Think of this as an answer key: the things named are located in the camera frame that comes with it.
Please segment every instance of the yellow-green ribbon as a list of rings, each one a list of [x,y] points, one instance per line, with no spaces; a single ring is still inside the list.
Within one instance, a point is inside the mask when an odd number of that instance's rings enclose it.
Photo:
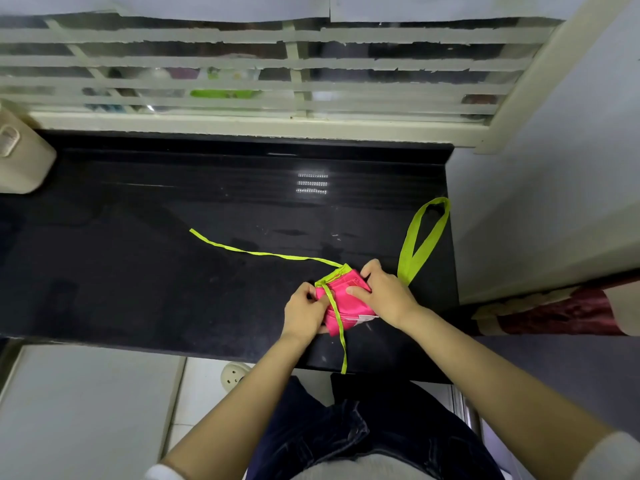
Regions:
[[[444,214],[438,222],[436,222],[436,225],[433,226],[433,229],[427,238],[414,254],[413,250],[415,249],[415,240],[418,238],[418,231],[420,230],[422,216],[428,206],[437,204],[444,205]],[[409,283],[413,281],[415,275],[418,274],[418,271],[420,271],[420,268],[427,261],[431,252],[436,247],[436,244],[440,240],[440,236],[442,236],[444,227],[447,225],[447,220],[449,220],[450,208],[451,203],[448,198],[438,197],[424,204],[413,216],[411,224],[409,224],[409,229],[406,231],[404,244],[400,251],[400,260],[398,261],[398,278],[400,278],[400,281],[402,281],[405,286],[409,286]]]
[[[420,245],[420,248],[413,253],[415,249],[415,240],[418,237],[418,231],[420,229],[420,222],[422,220],[422,216],[424,215],[425,210],[430,205],[444,204],[444,215],[436,222],[436,225],[433,227],[431,233],[427,236],[424,242]],[[451,204],[449,199],[446,197],[435,198],[430,202],[424,204],[418,212],[414,215],[411,224],[409,225],[409,229],[406,232],[406,237],[404,238],[404,244],[402,246],[402,250],[400,251],[400,260],[398,262],[398,278],[405,285],[409,285],[411,281],[414,279],[415,275],[418,274],[422,265],[427,261],[429,255],[436,247],[436,244],[440,240],[440,236],[444,231],[444,227],[447,224],[447,220],[449,219],[449,208]],[[340,264],[335,261],[330,261],[329,259],[323,258],[313,258],[307,256],[290,256],[286,254],[274,254],[274,253],[261,253],[257,251],[245,251],[238,248],[233,248],[231,246],[226,246],[225,244],[220,244],[218,242],[213,242],[208,240],[202,234],[197,232],[195,229],[190,229],[190,233],[194,234],[197,238],[203,240],[207,244],[211,244],[217,248],[226,249],[228,251],[235,251],[236,253],[247,253],[252,254],[254,256],[276,256],[278,258],[290,259],[293,261],[304,261],[308,259],[312,259],[314,261],[320,261],[322,263],[328,264],[329,266],[334,266],[336,269],[331,274],[328,274],[321,280],[316,281],[315,286],[322,287],[327,297],[329,298],[329,303],[333,307],[333,311],[335,312],[335,320],[338,322],[338,329],[340,330],[340,343],[342,345],[342,349],[344,350],[344,359],[342,360],[342,369],[340,370],[341,374],[347,373],[347,343],[344,339],[344,326],[342,325],[342,318],[340,316],[340,311],[338,311],[338,305],[333,298],[331,290],[327,284],[331,283],[334,280],[337,280],[341,276],[347,274],[351,271],[351,267],[348,264]]]

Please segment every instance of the white shirt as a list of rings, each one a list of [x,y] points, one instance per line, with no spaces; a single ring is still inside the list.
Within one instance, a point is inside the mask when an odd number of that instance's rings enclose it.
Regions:
[[[432,477],[390,456],[371,454],[354,461],[325,461],[299,473],[292,480],[433,480]],[[640,443],[622,432],[598,443],[582,460],[573,480],[640,479]],[[184,480],[165,465],[155,465],[144,480]]]

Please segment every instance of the forearm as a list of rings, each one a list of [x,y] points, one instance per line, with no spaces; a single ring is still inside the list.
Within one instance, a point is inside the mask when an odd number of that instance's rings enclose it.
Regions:
[[[612,429],[475,339],[420,308],[401,329],[476,407],[536,477],[570,479]]]
[[[240,480],[305,348],[281,337],[163,463],[186,480]]]

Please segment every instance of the beige container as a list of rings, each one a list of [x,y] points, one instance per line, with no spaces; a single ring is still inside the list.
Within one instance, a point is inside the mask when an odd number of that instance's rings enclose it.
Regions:
[[[0,102],[0,193],[33,192],[55,159],[53,147]]]

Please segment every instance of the pink fabric bag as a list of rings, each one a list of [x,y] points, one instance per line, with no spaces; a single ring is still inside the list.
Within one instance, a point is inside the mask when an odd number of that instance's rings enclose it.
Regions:
[[[355,270],[352,269],[348,273],[342,275],[340,278],[326,284],[329,290],[334,293],[335,304],[338,306],[340,312],[340,318],[342,320],[342,327],[345,330],[350,329],[358,323],[366,322],[377,318],[376,313],[363,301],[358,298],[347,294],[346,290],[349,286],[359,286],[367,291],[371,291],[369,285],[364,281],[363,277]],[[324,288],[321,286],[316,287],[316,298],[320,299],[325,295]],[[335,312],[333,307],[329,305],[326,313],[324,314],[324,324],[329,329],[329,335],[332,337],[340,333],[338,322],[335,319]]]

